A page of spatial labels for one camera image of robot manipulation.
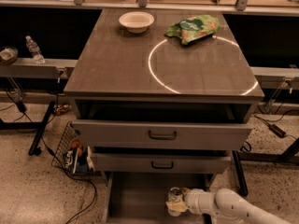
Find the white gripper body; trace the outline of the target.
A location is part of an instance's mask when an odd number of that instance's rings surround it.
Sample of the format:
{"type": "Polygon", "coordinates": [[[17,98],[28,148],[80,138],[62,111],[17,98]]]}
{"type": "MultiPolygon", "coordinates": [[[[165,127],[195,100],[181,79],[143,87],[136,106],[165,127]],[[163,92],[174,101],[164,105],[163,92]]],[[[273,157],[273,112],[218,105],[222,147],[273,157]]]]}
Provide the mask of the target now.
{"type": "Polygon", "coordinates": [[[203,212],[200,209],[200,197],[205,192],[202,189],[189,189],[185,195],[185,204],[188,207],[188,210],[192,214],[202,215],[203,212]]]}

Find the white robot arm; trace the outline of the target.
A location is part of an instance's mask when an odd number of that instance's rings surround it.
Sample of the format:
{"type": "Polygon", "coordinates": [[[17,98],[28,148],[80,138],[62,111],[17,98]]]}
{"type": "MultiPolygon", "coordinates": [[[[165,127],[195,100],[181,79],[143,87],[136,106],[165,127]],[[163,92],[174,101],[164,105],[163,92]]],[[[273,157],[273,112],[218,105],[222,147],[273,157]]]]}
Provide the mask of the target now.
{"type": "Polygon", "coordinates": [[[217,224],[291,224],[249,203],[230,189],[210,192],[173,187],[165,204],[173,217],[189,211],[196,215],[210,215],[217,224]]]}

